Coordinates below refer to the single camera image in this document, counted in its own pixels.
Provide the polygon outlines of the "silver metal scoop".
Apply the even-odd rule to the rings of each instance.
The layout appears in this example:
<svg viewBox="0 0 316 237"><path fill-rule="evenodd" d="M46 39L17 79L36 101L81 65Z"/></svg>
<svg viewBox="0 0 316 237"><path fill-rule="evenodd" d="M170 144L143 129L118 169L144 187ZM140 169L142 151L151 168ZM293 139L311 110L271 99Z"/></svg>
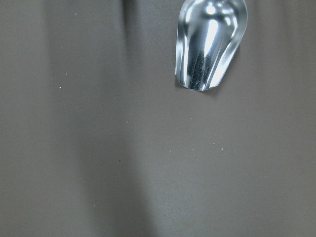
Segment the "silver metal scoop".
<svg viewBox="0 0 316 237"><path fill-rule="evenodd" d="M195 91L217 87L247 27L243 0L186 0L178 20L175 75Z"/></svg>

